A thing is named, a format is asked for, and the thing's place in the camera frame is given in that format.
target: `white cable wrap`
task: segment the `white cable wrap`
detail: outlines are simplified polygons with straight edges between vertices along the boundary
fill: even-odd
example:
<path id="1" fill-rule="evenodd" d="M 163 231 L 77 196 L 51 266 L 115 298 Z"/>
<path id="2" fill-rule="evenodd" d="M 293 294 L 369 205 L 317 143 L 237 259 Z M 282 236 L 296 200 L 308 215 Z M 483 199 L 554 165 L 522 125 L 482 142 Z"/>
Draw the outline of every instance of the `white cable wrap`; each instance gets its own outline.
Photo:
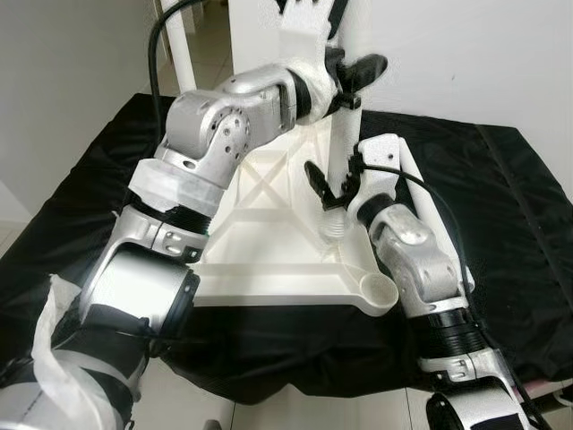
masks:
<path id="1" fill-rule="evenodd" d="M 306 83 L 311 95 L 311 112 L 297 121 L 300 125 L 310 125 L 320 121 L 329 111 L 332 99 L 337 95 L 337 87 L 326 68 L 314 67 L 302 58 L 288 58 L 280 62 L 288 70 L 296 73 Z"/>
<path id="2" fill-rule="evenodd" d="M 70 419 L 70 429 L 107 430 L 116 419 L 103 389 L 77 365 L 58 361 L 52 352 L 52 334 L 80 289 L 57 275 L 38 318 L 31 356 L 42 391 Z"/>

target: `white pole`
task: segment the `white pole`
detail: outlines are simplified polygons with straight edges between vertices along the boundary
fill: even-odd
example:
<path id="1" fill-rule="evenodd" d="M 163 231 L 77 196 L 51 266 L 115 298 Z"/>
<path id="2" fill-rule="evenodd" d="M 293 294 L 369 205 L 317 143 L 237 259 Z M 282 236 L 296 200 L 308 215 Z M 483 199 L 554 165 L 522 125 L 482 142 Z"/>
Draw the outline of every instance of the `white pole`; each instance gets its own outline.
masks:
<path id="1" fill-rule="evenodd" d="M 338 28 L 338 45 L 345 50 L 344 63 L 351 65 L 363 56 L 372 53 L 372 0 L 348 2 L 342 22 Z M 364 97 L 367 90 L 359 92 Z M 329 169 L 327 179 L 335 196 L 340 196 L 340 186 L 348 172 L 348 156 L 360 136 L 362 108 L 348 110 L 341 108 L 332 116 L 330 131 Z M 334 240 L 346 232 L 347 220 L 344 209 L 324 213 L 321 233 Z"/>
<path id="2" fill-rule="evenodd" d="M 423 180 L 422 174 L 418 169 L 418 165 L 415 163 L 414 157 L 412 156 L 412 152 L 404 140 L 400 142 L 400 165 L 402 170 L 406 173 Z M 417 212 L 418 217 L 420 217 L 420 219 L 432 229 L 436 236 L 438 247 L 441 251 L 448 255 L 454 262 L 457 262 L 459 260 L 458 252 L 449 237 L 448 230 L 446 229 L 446 226 L 444 226 L 444 222 L 441 219 L 440 213 L 436 209 L 432 196 L 420 185 L 411 181 L 406 181 L 406 183 L 408 185 L 410 195 L 412 195 L 412 200 L 414 201 L 415 211 Z M 472 277 L 469 269 L 466 269 L 469 283 L 473 286 L 474 278 Z M 461 272 L 459 271 L 459 266 L 457 264 L 456 272 L 458 273 L 458 280 L 461 280 Z"/>
<path id="3" fill-rule="evenodd" d="M 176 3 L 177 0 L 161 0 L 161 7 L 166 11 Z M 191 56 L 189 55 L 189 47 L 187 46 L 187 37 L 185 36 L 181 12 L 174 13 L 171 18 L 167 20 L 166 27 L 169 46 L 171 47 L 171 54 L 173 55 L 175 74 L 177 75 L 177 82 L 179 82 L 179 90 L 182 93 L 196 90 L 197 85 L 195 84 L 195 75 L 193 74 L 193 66 L 191 64 Z"/>

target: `white tape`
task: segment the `white tape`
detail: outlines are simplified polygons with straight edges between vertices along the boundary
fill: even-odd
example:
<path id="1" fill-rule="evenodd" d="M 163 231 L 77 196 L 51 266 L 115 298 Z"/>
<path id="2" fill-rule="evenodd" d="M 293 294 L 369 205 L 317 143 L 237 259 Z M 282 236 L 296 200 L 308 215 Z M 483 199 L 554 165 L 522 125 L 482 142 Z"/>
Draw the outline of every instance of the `white tape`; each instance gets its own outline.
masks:
<path id="1" fill-rule="evenodd" d="M 47 301 L 38 318 L 31 356 L 42 391 L 70 419 L 71 428 L 115 428 L 115 415 L 101 387 L 84 370 L 60 362 L 52 353 L 52 334 L 80 289 L 57 275 L 50 278 Z"/>
<path id="2" fill-rule="evenodd" d="M 329 111 L 330 103 L 337 94 L 337 87 L 326 68 L 314 67 L 302 58 L 285 59 L 281 64 L 303 79 L 311 95 L 311 112 L 298 120 L 298 124 L 308 125 L 321 120 Z"/>

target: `black cloth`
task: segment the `black cloth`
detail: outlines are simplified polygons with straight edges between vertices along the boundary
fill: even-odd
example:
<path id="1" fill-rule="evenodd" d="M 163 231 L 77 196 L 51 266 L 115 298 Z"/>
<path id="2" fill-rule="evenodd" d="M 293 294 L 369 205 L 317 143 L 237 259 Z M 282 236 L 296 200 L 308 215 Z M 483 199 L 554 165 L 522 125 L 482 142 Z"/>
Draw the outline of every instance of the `black cloth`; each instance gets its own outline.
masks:
<path id="1" fill-rule="evenodd" d="M 165 111 L 172 101 L 163 98 Z M 48 274 L 85 281 L 153 144 L 152 112 L 150 96 L 135 95 L 0 260 L 0 366 L 29 350 Z M 478 305 L 518 373 L 573 377 L 573 211 L 547 167 L 508 127 L 364 112 L 362 138 L 380 133 L 406 138 L 426 181 L 452 206 Z M 411 204 L 403 181 L 398 199 Z M 185 340 L 162 358 L 200 387 L 247 404 L 286 383 L 339 397 L 420 383 L 399 306 L 380 318 L 352 306 L 195 308 Z"/>

